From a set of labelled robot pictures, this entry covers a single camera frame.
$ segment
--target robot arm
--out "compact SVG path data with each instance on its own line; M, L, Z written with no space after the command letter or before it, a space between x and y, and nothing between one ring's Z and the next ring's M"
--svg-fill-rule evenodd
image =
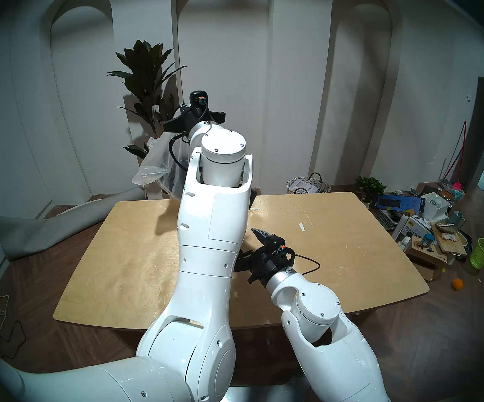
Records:
M171 301L144 334L136 357L40 375L0 360L0 380L17 399L221 401L235 360L228 322L232 274L250 270L249 281L258 279L283 310L285 333L321 400L388 401L370 346L333 291L292 268L296 254L284 239L253 229L263 247L239 255L253 158L243 136L214 121L221 123L225 114L209 112L207 98L192 92L191 107L166 124L181 132L177 137L188 136L191 148L177 221L179 273ZM314 347L328 330L332 342Z
M252 231L263 247L242 254L235 271L250 270L248 282L258 279L283 310L281 324L316 395L324 402L387 402L378 360L337 295L292 268L296 254L284 239ZM312 343L328 330L331 343L315 347Z

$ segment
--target orange ball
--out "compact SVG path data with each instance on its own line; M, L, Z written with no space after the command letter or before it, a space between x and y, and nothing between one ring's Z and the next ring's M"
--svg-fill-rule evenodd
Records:
M463 281L460 279L460 278L455 278L453 281L452 281L452 287L456 290L456 291L462 291L463 289Z

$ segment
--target small potted plant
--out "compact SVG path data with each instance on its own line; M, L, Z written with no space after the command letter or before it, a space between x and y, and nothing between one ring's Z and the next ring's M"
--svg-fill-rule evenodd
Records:
M361 201L367 209L370 207L370 203L374 197L383 194L384 190L387 188L387 186L383 186L380 181L374 177L361 176L356 178L356 186L365 194L365 197Z

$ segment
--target green mug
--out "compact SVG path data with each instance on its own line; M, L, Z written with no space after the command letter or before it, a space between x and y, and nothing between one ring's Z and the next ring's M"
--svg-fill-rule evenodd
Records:
M454 210L450 213L450 216L448 217L448 222L454 223L454 228L458 230L463 226L466 220L461 212L459 212L458 210Z

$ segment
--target rolled mat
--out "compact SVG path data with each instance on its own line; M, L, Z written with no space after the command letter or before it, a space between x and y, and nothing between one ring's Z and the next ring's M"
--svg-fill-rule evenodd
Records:
M103 221L115 203L144 200L142 186L80 204L50 219L19 219L0 216L0 246L7 259L35 254Z

